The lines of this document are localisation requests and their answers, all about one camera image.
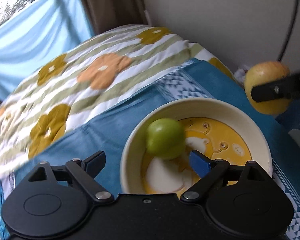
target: white wall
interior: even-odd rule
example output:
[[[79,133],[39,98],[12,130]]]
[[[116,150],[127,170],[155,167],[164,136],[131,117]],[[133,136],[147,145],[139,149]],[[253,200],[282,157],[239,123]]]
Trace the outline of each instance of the white wall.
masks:
[[[146,0],[154,25],[199,42],[231,70],[276,60],[294,0]],[[283,62],[300,68],[300,15]]]

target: blue curtain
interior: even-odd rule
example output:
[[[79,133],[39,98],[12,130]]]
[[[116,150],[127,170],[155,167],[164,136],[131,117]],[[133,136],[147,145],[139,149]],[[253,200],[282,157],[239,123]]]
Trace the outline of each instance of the blue curtain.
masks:
[[[0,26],[0,99],[48,61],[91,38],[80,0],[36,0]]]

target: striped blanket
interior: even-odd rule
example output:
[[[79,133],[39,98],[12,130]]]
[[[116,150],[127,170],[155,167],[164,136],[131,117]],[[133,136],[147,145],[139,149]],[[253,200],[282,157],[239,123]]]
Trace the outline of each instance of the striped blanket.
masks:
[[[0,106],[0,179],[196,55],[232,75],[199,44],[147,25],[110,30],[58,56]]]

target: brown curtain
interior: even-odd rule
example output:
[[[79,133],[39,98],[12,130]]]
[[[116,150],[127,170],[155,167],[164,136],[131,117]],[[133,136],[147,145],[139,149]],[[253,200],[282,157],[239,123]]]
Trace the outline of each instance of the brown curtain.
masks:
[[[147,24],[143,0],[81,0],[95,34],[125,24]]]

